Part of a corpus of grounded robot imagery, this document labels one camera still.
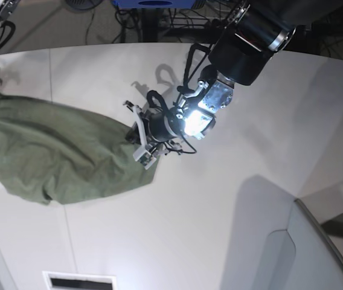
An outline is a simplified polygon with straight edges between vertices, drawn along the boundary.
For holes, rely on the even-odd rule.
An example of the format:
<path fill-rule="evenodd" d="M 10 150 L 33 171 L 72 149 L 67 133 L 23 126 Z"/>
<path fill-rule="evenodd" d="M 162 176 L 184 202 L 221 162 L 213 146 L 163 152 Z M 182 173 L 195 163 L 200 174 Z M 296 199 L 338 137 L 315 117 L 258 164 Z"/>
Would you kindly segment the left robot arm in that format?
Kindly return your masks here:
<path fill-rule="evenodd" d="M 343 37 L 343 1 L 237 1 L 213 46 L 191 45 L 177 100 L 168 106 L 149 91 L 149 107 L 137 113 L 127 141 L 204 137 L 215 125 L 216 112 L 231 102 L 235 85 L 251 85 L 275 54 L 297 44 L 301 33 L 313 44 Z"/>

